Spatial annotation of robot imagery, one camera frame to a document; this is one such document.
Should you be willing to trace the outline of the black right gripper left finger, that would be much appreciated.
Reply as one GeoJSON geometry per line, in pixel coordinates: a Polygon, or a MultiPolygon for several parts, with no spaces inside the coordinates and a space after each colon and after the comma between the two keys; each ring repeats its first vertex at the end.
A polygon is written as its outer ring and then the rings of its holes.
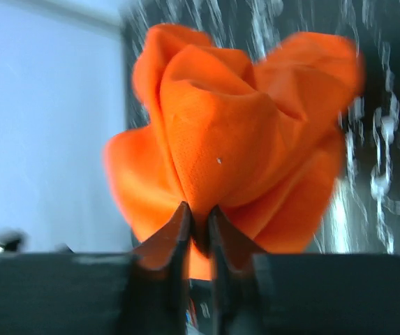
{"type": "Polygon", "coordinates": [[[129,279],[130,334],[185,334],[192,213],[182,202],[134,251],[129,279]]]}

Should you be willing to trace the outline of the orange t shirt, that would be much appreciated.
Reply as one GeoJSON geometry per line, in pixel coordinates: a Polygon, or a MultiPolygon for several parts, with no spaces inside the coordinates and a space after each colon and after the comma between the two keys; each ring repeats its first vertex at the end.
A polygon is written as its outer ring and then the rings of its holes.
{"type": "Polygon", "coordinates": [[[341,36],[295,33],[252,62],[204,32],[150,28],[133,72],[149,125],[105,148],[113,197],[135,236],[150,238],[187,202],[192,279],[212,277],[204,233],[216,206],[266,251],[302,252],[341,172],[338,118],[360,95],[363,72],[341,36]]]}

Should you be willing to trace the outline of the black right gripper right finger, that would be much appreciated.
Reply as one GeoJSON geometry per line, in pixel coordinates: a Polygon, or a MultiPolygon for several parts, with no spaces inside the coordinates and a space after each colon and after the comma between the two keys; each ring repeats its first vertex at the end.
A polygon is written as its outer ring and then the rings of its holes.
{"type": "Polygon", "coordinates": [[[215,334],[267,334],[267,257],[216,206],[208,215],[215,334]]]}

